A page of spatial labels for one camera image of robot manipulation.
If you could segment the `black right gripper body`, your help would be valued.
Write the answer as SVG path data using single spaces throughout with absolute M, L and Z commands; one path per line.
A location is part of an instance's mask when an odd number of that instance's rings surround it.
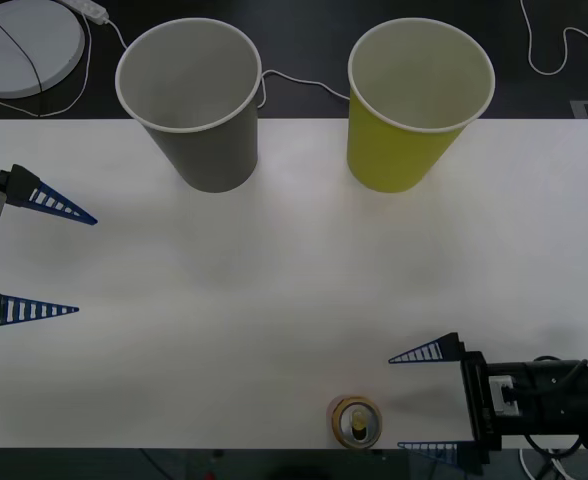
M 498 450 L 505 436 L 574 435 L 588 447 L 588 362 L 489 364 L 479 352 L 461 361 L 476 447 Z

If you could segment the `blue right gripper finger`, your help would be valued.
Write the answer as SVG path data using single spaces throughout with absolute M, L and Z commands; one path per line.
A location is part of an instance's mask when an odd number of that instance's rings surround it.
M 448 333 L 416 348 L 398 354 L 389 364 L 438 363 L 460 361 L 465 351 L 464 343 L 456 332 Z
M 474 442 L 398 442 L 397 447 L 456 467 L 465 474 L 482 474 L 483 466 L 489 462 L 488 453 L 480 451 Z

